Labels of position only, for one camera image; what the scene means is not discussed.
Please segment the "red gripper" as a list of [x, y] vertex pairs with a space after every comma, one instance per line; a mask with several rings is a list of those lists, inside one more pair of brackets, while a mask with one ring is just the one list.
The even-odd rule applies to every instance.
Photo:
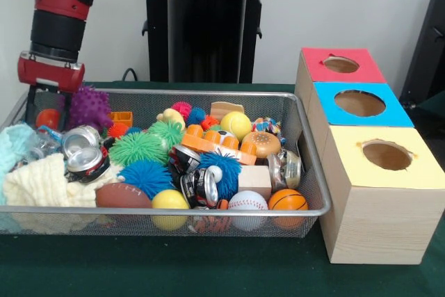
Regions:
[[35, 127], [35, 94], [37, 84], [54, 86], [60, 92], [60, 120], [58, 128], [65, 130], [70, 119], [72, 93], [75, 93], [83, 82], [85, 66], [83, 63], [57, 61], [23, 51], [17, 64], [18, 78], [21, 83], [29, 85], [26, 101], [25, 121]]

